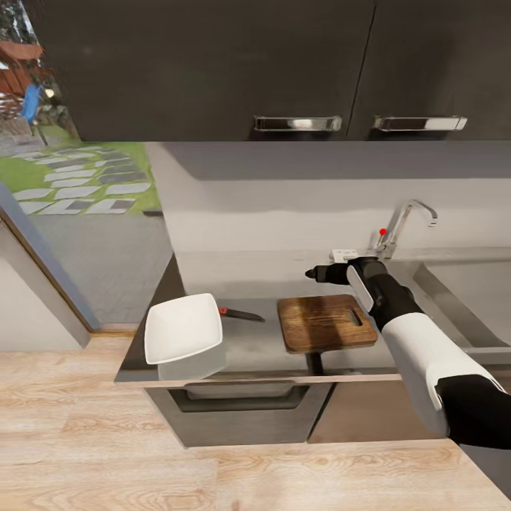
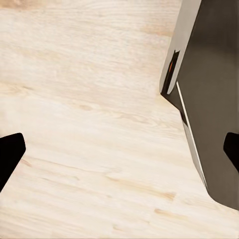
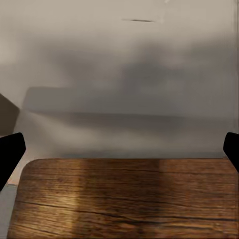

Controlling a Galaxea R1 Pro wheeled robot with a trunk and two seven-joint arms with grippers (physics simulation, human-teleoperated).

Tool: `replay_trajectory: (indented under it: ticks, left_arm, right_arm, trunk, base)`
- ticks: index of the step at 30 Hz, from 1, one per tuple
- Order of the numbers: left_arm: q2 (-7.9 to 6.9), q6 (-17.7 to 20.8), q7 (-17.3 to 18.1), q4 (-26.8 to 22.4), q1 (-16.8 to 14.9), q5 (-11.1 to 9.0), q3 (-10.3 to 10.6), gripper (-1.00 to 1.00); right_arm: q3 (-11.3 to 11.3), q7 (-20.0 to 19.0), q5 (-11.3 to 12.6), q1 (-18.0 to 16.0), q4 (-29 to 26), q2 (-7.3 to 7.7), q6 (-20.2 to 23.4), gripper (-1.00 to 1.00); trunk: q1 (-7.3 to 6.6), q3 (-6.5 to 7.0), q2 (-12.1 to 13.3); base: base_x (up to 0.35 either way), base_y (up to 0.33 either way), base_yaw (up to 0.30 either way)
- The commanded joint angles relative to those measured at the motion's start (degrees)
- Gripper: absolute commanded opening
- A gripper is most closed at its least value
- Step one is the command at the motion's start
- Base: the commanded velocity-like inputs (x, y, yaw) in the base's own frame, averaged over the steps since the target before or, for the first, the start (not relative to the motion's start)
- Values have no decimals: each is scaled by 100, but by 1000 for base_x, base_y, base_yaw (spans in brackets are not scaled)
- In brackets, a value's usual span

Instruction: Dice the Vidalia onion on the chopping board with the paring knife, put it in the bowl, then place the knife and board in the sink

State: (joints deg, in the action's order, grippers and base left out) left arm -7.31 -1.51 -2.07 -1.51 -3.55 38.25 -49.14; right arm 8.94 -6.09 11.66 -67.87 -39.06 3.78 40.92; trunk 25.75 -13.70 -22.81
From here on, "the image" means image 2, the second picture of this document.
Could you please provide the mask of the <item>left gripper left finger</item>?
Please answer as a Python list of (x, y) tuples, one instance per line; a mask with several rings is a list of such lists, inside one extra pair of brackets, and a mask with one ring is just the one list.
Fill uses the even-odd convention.
[(0, 192), (26, 152), (21, 132), (0, 138)]

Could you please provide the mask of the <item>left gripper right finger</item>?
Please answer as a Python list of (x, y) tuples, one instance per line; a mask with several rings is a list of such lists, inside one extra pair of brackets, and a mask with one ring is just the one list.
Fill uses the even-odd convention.
[(239, 173), (239, 134), (228, 132), (223, 150)]

